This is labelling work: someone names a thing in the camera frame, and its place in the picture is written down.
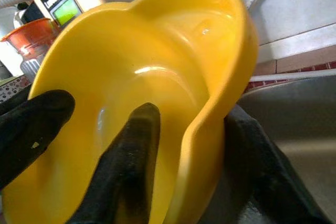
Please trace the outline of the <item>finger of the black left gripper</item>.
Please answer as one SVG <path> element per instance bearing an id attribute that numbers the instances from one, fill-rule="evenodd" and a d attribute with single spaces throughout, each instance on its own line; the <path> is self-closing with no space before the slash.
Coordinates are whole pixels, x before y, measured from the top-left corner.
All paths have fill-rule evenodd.
<path id="1" fill-rule="evenodd" d="M 21 93 L 1 103 L 1 189 L 47 149 L 75 109 L 65 90 L 26 97 Z"/>

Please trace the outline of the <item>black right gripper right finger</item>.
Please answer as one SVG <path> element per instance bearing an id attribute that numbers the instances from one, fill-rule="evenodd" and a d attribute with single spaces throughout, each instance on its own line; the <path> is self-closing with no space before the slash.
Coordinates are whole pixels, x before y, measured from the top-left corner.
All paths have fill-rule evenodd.
<path id="1" fill-rule="evenodd" d="M 240 106 L 225 117 L 224 170 L 234 207 L 253 202 L 272 223 L 330 223 L 285 154 Z"/>

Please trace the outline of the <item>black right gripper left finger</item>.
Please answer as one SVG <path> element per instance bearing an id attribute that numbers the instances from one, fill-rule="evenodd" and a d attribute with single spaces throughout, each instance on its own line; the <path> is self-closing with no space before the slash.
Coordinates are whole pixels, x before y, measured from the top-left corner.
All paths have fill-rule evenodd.
<path id="1" fill-rule="evenodd" d="M 156 105 L 137 107 L 101 155 L 71 223 L 148 223 L 161 129 Z"/>

